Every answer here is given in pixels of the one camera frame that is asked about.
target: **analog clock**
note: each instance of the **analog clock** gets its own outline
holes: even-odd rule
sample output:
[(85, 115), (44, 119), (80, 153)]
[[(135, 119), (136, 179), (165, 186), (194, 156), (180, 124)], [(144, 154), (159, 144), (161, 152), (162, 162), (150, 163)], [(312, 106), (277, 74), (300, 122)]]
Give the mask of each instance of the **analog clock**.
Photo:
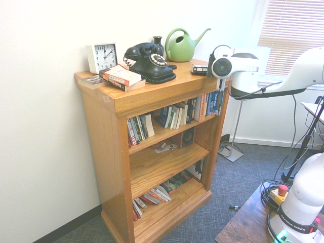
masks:
[(116, 44), (103, 43), (86, 45), (90, 72), (99, 74), (105, 68), (116, 66)]

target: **bookshelf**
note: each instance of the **bookshelf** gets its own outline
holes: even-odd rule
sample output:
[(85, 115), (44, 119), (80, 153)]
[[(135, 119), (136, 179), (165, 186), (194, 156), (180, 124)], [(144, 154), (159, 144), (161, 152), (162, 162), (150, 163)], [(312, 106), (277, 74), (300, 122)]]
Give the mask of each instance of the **bookshelf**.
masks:
[[(97, 184), (102, 204), (102, 219), (117, 243), (157, 242), (212, 196), (211, 181), (228, 93), (224, 94), (220, 116), (206, 116), (179, 129), (164, 129), (152, 119), (155, 135), (128, 148), (127, 118), (151, 112), (216, 89), (216, 79), (191, 75), (192, 64), (206, 62), (192, 59), (175, 63), (175, 80), (146, 84), (137, 90), (123, 92), (113, 86), (82, 91)], [(75, 81), (92, 76), (90, 72), (74, 75)], [(163, 153), (155, 153), (151, 145), (168, 141), (195, 127), (194, 143)], [(201, 181), (190, 179), (170, 193), (172, 198), (158, 206), (148, 205), (143, 215), (133, 221), (132, 200), (170, 179), (205, 157)]]

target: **window blinds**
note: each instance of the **window blinds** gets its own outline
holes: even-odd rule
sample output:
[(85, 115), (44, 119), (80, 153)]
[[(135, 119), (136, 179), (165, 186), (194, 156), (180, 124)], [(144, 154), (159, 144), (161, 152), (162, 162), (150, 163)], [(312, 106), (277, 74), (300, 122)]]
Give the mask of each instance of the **window blinds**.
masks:
[(285, 78), (305, 51), (324, 46), (324, 1), (269, 1), (258, 46), (270, 47), (265, 76)]

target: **green watering can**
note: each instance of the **green watering can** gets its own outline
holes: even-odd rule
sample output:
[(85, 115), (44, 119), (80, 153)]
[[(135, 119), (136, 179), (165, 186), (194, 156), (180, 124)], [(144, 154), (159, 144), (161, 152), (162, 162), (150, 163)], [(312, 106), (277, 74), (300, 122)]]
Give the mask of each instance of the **green watering can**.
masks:
[[(183, 31), (184, 35), (177, 37), (171, 44), (169, 44), (169, 39), (172, 34), (176, 31)], [(192, 59), (194, 54), (194, 49), (196, 48), (198, 42), (201, 40), (203, 35), (208, 31), (211, 30), (210, 28), (206, 29), (201, 36), (196, 39), (192, 40), (188, 35), (188, 32), (184, 29), (177, 28), (170, 32), (167, 37), (165, 50), (168, 58), (173, 62), (188, 62)]]

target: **black telephone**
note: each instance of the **black telephone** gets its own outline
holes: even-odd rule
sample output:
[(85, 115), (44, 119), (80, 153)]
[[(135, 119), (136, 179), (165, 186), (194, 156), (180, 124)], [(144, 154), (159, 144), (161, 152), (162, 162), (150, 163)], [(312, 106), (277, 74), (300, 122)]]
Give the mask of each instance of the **black telephone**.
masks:
[[(136, 61), (131, 65), (127, 59)], [(176, 78), (173, 69), (163, 58), (163, 49), (157, 44), (141, 43), (127, 49), (124, 61), (130, 71), (142, 75), (143, 79), (152, 84), (162, 84)]]

